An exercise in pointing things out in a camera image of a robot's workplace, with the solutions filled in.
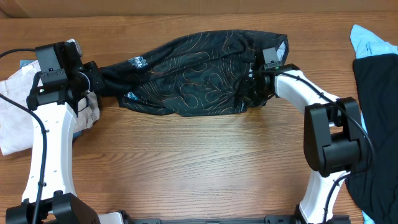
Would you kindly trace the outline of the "black orange patterned t-shirt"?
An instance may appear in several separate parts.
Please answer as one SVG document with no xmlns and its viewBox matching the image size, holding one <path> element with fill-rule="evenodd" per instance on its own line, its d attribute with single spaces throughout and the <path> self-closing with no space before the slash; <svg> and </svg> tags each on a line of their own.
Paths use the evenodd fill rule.
<svg viewBox="0 0 398 224">
<path fill-rule="evenodd" d="M 285 63 L 285 34 L 258 30 L 216 30 L 179 37 L 150 52 L 103 67 L 101 96 L 113 96 L 122 108 L 180 116 L 239 114 L 236 80 L 247 75 L 254 56 L 275 48 Z"/>
</svg>

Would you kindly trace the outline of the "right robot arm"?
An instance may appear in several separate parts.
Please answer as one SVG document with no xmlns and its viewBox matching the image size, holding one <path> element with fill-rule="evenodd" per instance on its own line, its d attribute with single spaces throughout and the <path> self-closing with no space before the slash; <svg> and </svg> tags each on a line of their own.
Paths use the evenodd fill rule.
<svg viewBox="0 0 398 224">
<path fill-rule="evenodd" d="M 239 95 L 255 103 L 283 98 L 304 116 L 303 152 L 311 169 L 305 195 L 293 215 L 268 215 L 265 223 L 350 223 L 347 216 L 334 216 L 333 207 L 369 142 L 357 101 L 322 90 L 296 65 L 283 64 L 273 47 L 255 54 Z"/>
</svg>

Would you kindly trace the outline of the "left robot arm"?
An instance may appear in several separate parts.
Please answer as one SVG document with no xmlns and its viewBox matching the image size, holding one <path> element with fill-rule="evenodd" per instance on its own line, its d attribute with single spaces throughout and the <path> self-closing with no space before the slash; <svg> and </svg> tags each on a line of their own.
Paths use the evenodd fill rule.
<svg viewBox="0 0 398 224">
<path fill-rule="evenodd" d="M 34 75 L 24 111 L 32 117 L 34 143 L 29 179 L 20 205 L 6 210 L 6 223 L 100 224 L 99 215 L 81 201 L 72 177 L 72 141 L 78 103 L 94 87 L 94 62 L 83 64 L 78 42 L 34 49 L 40 70 Z"/>
</svg>

